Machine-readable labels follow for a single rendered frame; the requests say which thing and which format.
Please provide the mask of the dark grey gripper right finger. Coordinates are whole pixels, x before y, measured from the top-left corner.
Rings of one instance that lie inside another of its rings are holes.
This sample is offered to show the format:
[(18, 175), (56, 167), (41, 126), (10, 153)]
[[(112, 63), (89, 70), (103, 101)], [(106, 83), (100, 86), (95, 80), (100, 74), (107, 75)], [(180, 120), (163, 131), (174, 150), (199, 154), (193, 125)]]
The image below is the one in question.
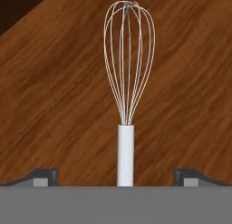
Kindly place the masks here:
[(209, 178), (196, 169), (175, 169), (172, 185), (178, 187), (232, 187), (232, 184)]

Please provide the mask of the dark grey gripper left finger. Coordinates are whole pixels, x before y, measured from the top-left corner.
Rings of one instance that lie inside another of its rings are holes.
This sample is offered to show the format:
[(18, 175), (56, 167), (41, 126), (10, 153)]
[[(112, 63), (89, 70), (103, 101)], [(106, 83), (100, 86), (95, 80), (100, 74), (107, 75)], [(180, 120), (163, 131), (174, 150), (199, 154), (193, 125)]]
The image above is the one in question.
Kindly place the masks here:
[(35, 169), (24, 177), (0, 183), (0, 187), (52, 187), (59, 185), (57, 169)]

